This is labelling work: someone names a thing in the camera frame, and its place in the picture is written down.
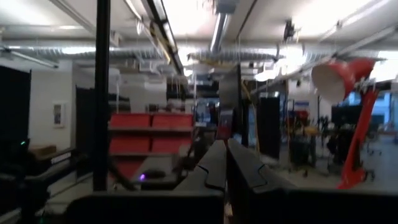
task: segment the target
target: red lamp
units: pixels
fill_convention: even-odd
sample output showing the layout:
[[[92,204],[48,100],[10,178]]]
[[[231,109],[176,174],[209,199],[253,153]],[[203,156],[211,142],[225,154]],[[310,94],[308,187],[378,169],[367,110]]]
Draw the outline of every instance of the red lamp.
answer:
[[[375,61],[359,58],[350,63],[330,62],[312,68],[311,78],[317,93],[330,103],[340,103],[362,78],[370,76]]]
[[[354,90],[356,83],[369,78],[374,64],[375,61],[371,59],[359,58],[350,63],[331,62],[318,65],[312,69],[312,82],[322,98],[332,104],[339,103]],[[366,176],[366,171],[360,162],[359,150],[368,131],[374,102],[378,94],[379,91],[373,88],[367,88],[361,92],[363,108],[349,145],[339,189],[350,189],[362,182]]]

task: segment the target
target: shelf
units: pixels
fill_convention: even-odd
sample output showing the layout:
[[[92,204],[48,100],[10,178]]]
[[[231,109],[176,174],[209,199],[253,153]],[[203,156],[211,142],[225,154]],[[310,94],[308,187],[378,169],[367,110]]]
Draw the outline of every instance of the shelf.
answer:
[[[187,135],[190,136],[193,128],[130,128],[130,127],[110,127],[109,131],[113,133],[129,133],[129,134],[140,134],[146,136],[162,136],[162,135]]]

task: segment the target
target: yellow object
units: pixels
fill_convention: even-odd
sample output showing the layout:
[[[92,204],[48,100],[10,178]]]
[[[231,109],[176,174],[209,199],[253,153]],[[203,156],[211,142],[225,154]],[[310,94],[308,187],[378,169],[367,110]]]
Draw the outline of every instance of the yellow object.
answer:
[[[318,132],[318,128],[317,127],[307,126],[307,127],[304,128],[304,133],[306,135],[314,136],[314,135],[317,135],[319,132]]]

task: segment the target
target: workbench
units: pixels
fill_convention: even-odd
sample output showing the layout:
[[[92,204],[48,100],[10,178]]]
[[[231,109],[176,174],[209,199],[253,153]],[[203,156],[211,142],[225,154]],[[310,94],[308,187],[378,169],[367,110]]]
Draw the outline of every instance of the workbench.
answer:
[[[141,190],[171,190],[176,186],[180,175],[173,171],[177,164],[177,159],[178,156],[175,154],[149,156],[133,175],[131,182],[141,185]],[[162,170],[166,173],[166,176],[159,179],[141,180],[142,173],[148,169]]]

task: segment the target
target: black curtain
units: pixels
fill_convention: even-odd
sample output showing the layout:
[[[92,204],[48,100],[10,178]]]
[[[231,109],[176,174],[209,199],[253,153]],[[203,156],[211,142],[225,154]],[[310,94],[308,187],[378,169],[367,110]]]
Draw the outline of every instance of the black curtain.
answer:
[[[0,66],[0,139],[27,139],[31,74]]]

